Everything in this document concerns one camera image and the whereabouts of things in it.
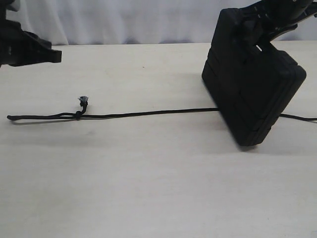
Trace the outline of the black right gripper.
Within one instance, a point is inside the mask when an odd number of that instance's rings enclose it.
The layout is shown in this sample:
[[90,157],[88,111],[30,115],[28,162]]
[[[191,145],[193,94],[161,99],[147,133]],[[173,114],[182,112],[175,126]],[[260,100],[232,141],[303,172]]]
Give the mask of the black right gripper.
[[261,0],[240,8],[242,29],[247,42],[270,42],[293,31],[298,23],[317,15],[314,0]]

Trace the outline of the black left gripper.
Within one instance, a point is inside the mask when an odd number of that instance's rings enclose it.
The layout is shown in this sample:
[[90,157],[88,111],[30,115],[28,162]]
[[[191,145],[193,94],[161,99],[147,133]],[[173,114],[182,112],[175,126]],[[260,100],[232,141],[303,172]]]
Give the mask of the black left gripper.
[[6,18],[7,11],[19,11],[20,1],[0,2],[0,64],[13,67],[45,62],[60,63],[62,51],[52,49],[50,41],[23,31],[21,24]]

